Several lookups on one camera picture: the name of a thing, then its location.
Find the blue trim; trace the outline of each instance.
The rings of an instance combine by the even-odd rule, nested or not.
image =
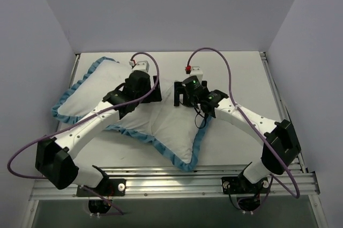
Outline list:
[[[107,57],[102,57],[98,59],[96,62],[94,62],[92,66],[89,68],[88,72],[83,76],[83,79],[77,81],[70,89],[68,89],[61,96],[58,103],[52,107],[51,112],[53,114],[53,117],[55,117],[61,122],[68,123],[68,124],[77,123],[83,117],[83,116],[61,115],[58,113],[58,109],[60,108],[61,105],[63,105],[67,101],[68,97],[74,94],[76,89],[97,69],[99,64],[104,60],[110,60],[110,61],[116,62],[112,58],[107,58]],[[139,133],[138,131],[133,130],[133,129],[125,129],[117,125],[110,125],[106,128],[106,130],[117,130],[117,131],[120,131],[121,134],[136,138],[143,143],[151,143],[164,157],[168,158],[173,163],[174,166],[176,166],[177,168],[185,172],[190,172],[197,166],[200,146],[206,134],[206,131],[209,127],[210,122],[211,122],[211,117],[208,117],[206,126],[203,129],[199,129],[196,136],[194,137],[192,158],[191,158],[191,162],[189,162],[188,164],[186,164],[184,161],[179,159],[179,157],[176,154],[174,154],[170,149],[168,149],[165,145],[163,145],[160,141],[158,141],[154,136]]]
[[[83,79],[80,79],[79,81],[77,81],[70,89],[68,89],[62,96],[61,98],[58,100],[58,103],[53,106],[51,108],[51,112],[53,114],[53,117],[58,119],[61,122],[64,123],[68,123],[68,124],[75,124],[77,123],[83,116],[67,116],[67,115],[62,115],[58,113],[58,109],[60,108],[61,105],[63,105],[66,100],[74,94],[74,92],[78,89],[78,87],[85,82],[85,80],[97,69],[97,67],[99,66],[100,63],[102,63],[103,60],[110,60],[110,61],[114,61],[116,63],[116,60],[113,60],[112,58],[108,58],[108,57],[102,57],[100,59],[98,59],[97,61],[95,61],[91,67],[88,69],[88,72],[83,76]]]

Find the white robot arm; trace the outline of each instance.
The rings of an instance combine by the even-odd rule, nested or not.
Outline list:
[[[255,163],[250,163],[238,175],[242,189],[248,191],[252,187],[259,187],[263,179],[271,173],[283,174],[285,169],[264,145],[250,124],[247,123],[238,107],[243,110],[252,125],[266,138],[287,166],[301,151],[292,123],[287,120],[279,123],[256,114],[241,105],[236,104],[235,106],[227,94],[219,90],[208,90],[207,82],[202,80],[203,73],[200,67],[188,66],[187,68],[186,73],[189,74],[189,77],[183,82],[175,82],[174,84],[174,105],[180,104],[180,95],[182,94],[183,105],[200,108],[205,117],[211,116],[231,123],[255,138],[263,147],[261,159]]]
[[[85,185],[100,194],[106,194],[110,180],[105,172],[96,166],[81,166],[74,163],[75,157],[99,132],[111,124],[116,123],[127,113],[132,112],[140,102],[126,104],[145,95],[151,90],[151,81],[148,74],[149,64],[141,61],[132,68],[132,73],[120,86],[110,91],[101,102],[79,122],[80,125],[56,135],[53,138],[38,142],[35,167],[56,188],[64,189],[70,184]],[[160,86],[145,98],[142,103],[161,101]],[[103,111],[109,107],[118,108]],[[97,116],[85,121],[91,115]]]

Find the table surface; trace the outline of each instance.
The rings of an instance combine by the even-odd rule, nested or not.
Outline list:
[[[235,100],[244,107],[267,118],[280,120],[259,52],[222,52],[232,71],[232,92]],[[133,53],[83,53],[80,56],[73,83],[82,79],[97,59],[106,56],[128,64]],[[190,52],[152,52],[163,78],[183,80],[184,67]],[[150,61],[150,74],[155,67]],[[222,59],[214,52],[198,52],[191,61],[204,72],[210,90],[228,91],[228,73]],[[198,165],[245,165],[261,157],[262,147],[252,137],[230,123],[213,119],[204,137]],[[75,162],[101,167],[171,167],[150,144],[121,135],[103,131],[88,143]]]

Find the light gray wall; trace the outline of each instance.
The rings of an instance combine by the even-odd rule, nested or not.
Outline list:
[[[293,0],[47,0],[76,52],[267,50]]]
[[[73,51],[45,0],[0,0],[0,226],[19,227],[33,181],[6,170],[9,157],[56,128],[50,107],[67,87]],[[14,168],[33,174],[34,151]]]
[[[268,53],[330,227],[343,223],[342,43],[343,0],[295,0]]]

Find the black joint actuator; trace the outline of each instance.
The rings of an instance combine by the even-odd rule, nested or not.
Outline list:
[[[64,189],[75,180],[79,168],[67,149],[62,149],[55,141],[53,137],[38,142],[35,167],[57,189]]]
[[[231,186],[236,187],[236,192],[238,194],[246,194],[246,193],[251,193],[251,194],[256,194],[259,192],[262,192],[263,190],[263,181],[266,180],[268,181],[267,178],[262,178],[261,180],[259,180],[256,183],[251,183],[245,176],[244,176],[244,171],[245,169],[248,168],[247,165],[244,170],[242,172],[240,172],[240,174],[237,177],[238,182],[231,184]]]
[[[200,102],[201,109],[205,114],[208,114],[215,118],[214,109],[219,106],[219,102],[222,99],[228,97],[229,96],[227,94],[221,92],[220,90],[213,90],[202,98]]]
[[[265,134],[266,140],[282,161],[289,166],[301,152],[299,140],[291,122],[283,120],[281,123],[275,122],[275,125],[275,129],[271,133]],[[266,145],[263,145],[261,160],[263,165],[272,173],[278,175],[284,173],[285,169]]]
[[[191,107],[198,107],[198,104],[202,103],[202,99],[209,94],[207,86],[203,86],[203,84],[207,85],[207,82],[200,83],[197,76],[190,76],[181,83],[184,89],[183,98],[185,99],[186,95]]]
[[[150,75],[143,71],[133,71],[130,76],[125,79],[122,90],[120,90],[120,88],[116,88],[115,90],[108,92],[107,95],[103,97],[102,101],[107,101],[116,106],[138,99],[148,93],[149,90],[151,90]],[[141,103],[157,102],[161,100],[161,88],[160,83],[158,83],[155,90]],[[135,104],[129,104],[117,109],[119,111],[119,118],[121,119],[128,113],[135,110],[139,103],[140,102],[136,102]]]

